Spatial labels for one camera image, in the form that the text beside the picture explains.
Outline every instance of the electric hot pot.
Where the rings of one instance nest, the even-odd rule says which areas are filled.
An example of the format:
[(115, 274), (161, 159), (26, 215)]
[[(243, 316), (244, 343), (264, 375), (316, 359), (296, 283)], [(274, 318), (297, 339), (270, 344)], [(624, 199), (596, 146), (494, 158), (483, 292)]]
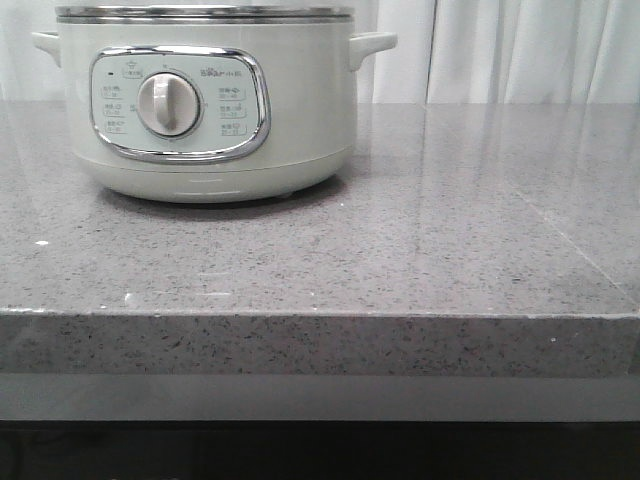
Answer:
[(72, 149), (103, 185), (171, 202), (277, 196), (352, 153), (356, 75), (391, 33), (353, 10), (58, 7), (36, 47), (64, 71)]

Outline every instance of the chrome trim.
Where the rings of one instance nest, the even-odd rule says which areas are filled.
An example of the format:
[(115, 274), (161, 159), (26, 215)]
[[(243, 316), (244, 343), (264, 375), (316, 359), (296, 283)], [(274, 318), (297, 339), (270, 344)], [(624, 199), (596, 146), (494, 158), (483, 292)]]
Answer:
[[(258, 126), (253, 131), (251, 138), (233, 147), (220, 150), (210, 150), (204, 152), (172, 152), (172, 151), (149, 151), (119, 145), (105, 136), (99, 129), (93, 116), (93, 69), (96, 63), (104, 57), (121, 55), (203, 55), (215, 57), (234, 58), (244, 63), (253, 76), (253, 85), (256, 89), (258, 99)], [(147, 46), (147, 47), (112, 47), (102, 50), (91, 63), (89, 71), (89, 116), (93, 130), (98, 138), (109, 148), (119, 155), (148, 163), (159, 163), (164, 165), (202, 165), (224, 160), (232, 160), (249, 155), (256, 151), (267, 139), (271, 130), (271, 105), (269, 103), (269, 93), (265, 81), (264, 72), (258, 61), (247, 52), (238, 49), (222, 47), (192, 47), (192, 46)]]
[(58, 17), (58, 23), (74, 25), (306, 25), (350, 22), (353, 22), (353, 17)]
[(149, 6), (60, 6), (60, 18), (313, 18), (352, 17), (353, 8), (347, 7), (284, 7), (233, 5), (149, 5)]

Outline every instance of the white curtain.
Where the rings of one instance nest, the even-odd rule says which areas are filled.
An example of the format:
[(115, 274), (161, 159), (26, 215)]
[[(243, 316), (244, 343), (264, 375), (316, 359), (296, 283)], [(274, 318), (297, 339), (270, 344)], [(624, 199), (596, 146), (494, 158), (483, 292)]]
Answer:
[[(62, 75), (31, 46), (54, 6), (210, 0), (0, 0), (0, 98), (63, 98)], [(365, 60), (359, 100), (393, 103), (636, 103), (640, 0), (229, 0), (356, 9), (356, 29), (395, 31)]]
[(638, 0), (439, 0), (431, 103), (636, 103)]

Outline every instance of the speckled countertop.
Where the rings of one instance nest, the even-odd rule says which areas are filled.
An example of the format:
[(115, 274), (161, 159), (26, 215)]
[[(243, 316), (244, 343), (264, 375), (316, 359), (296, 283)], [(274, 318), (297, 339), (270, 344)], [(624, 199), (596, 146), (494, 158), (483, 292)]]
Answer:
[(640, 371), (639, 119), (362, 106), (328, 181), (180, 206), (89, 179), (63, 104), (2, 103), (0, 372)]

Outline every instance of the dial knob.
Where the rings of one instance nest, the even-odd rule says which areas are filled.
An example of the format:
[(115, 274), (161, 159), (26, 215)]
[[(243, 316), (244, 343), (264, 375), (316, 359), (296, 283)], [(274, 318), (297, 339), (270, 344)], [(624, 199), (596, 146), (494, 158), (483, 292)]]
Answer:
[(138, 91), (138, 115), (159, 135), (175, 137), (188, 132), (198, 120), (200, 103), (195, 88), (173, 73), (147, 78)]

